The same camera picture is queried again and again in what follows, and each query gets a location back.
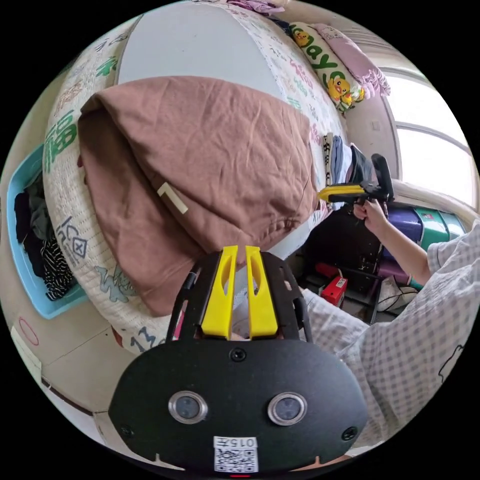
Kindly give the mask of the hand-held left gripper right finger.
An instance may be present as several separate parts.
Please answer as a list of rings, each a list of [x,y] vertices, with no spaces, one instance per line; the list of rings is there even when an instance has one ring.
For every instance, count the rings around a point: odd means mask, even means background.
[[[245,255],[249,338],[274,338],[278,323],[262,252],[257,246],[246,246]]]

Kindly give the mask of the person's left hand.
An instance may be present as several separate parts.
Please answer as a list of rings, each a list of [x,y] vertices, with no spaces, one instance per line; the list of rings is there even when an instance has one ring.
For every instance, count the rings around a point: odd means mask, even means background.
[[[299,472],[299,471],[306,471],[306,470],[313,470],[313,469],[318,469],[318,468],[322,468],[322,467],[327,467],[327,466],[330,466],[330,465],[333,465],[333,464],[336,464],[336,463],[340,463],[340,462],[343,462],[343,461],[350,460],[352,458],[353,457],[351,455],[345,454],[345,455],[342,455],[342,456],[340,456],[340,457],[338,457],[338,458],[336,458],[332,461],[321,463],[320,458],[316,457],[314,463],[309,464],[309,465],[305,465],[305,466],[297,468],[297,469],[294,469],[294,470],[292,470],[292,472]]]

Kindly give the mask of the person's right hand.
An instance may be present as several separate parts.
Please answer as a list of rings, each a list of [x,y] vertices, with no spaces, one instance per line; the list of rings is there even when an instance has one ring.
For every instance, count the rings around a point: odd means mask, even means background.
[[[356,202],[353,205],[353,214],[358,220],[363,221],[365,227],[379,239],[387,229],[387,217],[376,199],[366,199],[362,204]]]

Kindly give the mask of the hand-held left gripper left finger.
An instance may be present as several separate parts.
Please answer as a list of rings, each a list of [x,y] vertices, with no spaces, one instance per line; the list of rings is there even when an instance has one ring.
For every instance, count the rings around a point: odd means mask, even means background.
[[[219,253],[201,323],[204,336],[231,335],[237,255],[236,245],[225,246]]]

